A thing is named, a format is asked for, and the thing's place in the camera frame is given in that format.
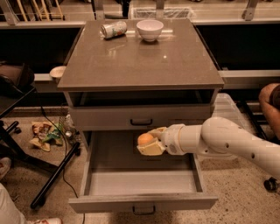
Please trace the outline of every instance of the orange ball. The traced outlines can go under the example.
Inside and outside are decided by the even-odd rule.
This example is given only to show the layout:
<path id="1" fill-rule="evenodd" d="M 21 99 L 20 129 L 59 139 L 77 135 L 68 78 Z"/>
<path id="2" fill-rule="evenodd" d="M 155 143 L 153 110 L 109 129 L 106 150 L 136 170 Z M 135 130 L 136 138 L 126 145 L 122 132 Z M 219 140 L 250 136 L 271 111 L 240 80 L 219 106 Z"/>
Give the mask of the orange ball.
<path id="1" fill-rule="evenodd" d="M 147 144 L 150 142 L 154 137 L 149 133 L 144 133 L 138 137 L 137 143 L 138 145 Z"/>

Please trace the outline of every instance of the shoe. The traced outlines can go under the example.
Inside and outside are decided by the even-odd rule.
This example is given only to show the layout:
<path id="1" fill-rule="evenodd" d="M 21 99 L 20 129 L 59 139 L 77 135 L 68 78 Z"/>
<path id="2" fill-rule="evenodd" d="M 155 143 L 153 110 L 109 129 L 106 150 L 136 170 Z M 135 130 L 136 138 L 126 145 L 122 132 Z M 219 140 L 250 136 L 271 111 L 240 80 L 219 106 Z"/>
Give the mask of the shoe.
<path id="1" fill-rule="evenodd" d="M 0 180 L 7 174 L 11 168 L 11 159 L 9 157 L 0 158 Z"/>
<path id="2" fill-rule="evenodd" d="M 27 224 L 62 224 L 60 218 L 51 218 L 45 220 L 28 220 Z"/>

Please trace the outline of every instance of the closed drawer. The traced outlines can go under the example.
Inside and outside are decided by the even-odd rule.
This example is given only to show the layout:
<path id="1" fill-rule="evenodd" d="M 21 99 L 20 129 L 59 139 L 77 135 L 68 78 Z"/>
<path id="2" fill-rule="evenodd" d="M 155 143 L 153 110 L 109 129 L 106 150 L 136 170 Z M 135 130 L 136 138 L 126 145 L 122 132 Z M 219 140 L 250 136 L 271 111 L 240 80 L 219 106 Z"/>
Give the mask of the closed drawer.
<path id="1" fill-rule="evenodd" d="M 136 149 L 139 131 L 96 131 L 87 154 L 76 213 L 209 209 L 217 197 L 205 192 L 193 154 L 146 157 Z"/>
<path id="2" fill-rule="evenodd" d="M 69 109 L 78 130 L 144 130 L 211 117 L 210 104 L 78 107 Z"/>

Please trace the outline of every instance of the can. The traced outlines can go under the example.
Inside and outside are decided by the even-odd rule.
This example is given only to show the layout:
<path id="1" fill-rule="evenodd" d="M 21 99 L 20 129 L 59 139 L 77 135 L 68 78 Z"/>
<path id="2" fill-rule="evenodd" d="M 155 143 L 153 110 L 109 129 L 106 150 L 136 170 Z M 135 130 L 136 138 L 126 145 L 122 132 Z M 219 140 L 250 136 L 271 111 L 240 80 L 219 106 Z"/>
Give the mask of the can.
<path id="1" fill-rule="evenodd" d="M 112 24 L 103 24 L 101 32 L 105 39 L 110 39 L 116 36 L 123 35 L 127 31 L 127 25 L 123 21 L 115 22 Z"/>

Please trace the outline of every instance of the cabinet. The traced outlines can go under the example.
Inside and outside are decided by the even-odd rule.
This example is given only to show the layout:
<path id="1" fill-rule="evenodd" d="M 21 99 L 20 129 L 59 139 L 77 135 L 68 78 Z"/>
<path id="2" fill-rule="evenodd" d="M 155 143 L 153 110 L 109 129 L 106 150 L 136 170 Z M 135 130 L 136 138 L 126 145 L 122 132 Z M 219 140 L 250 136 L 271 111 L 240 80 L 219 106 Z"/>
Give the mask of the cabinet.
<path id="1" fill-rule="evenodd" d="M 189 20 L 162 20 L 157 41 L 137 34 L 103 39 L 87 22 L 58 88 L 64 91 L 76 128 L 87 146 L 77 213 L 208 209 L 196 155 L 145 157 L 137 137 L 174 123 L 202 123 L 223 87 L 214 63 Z"/>

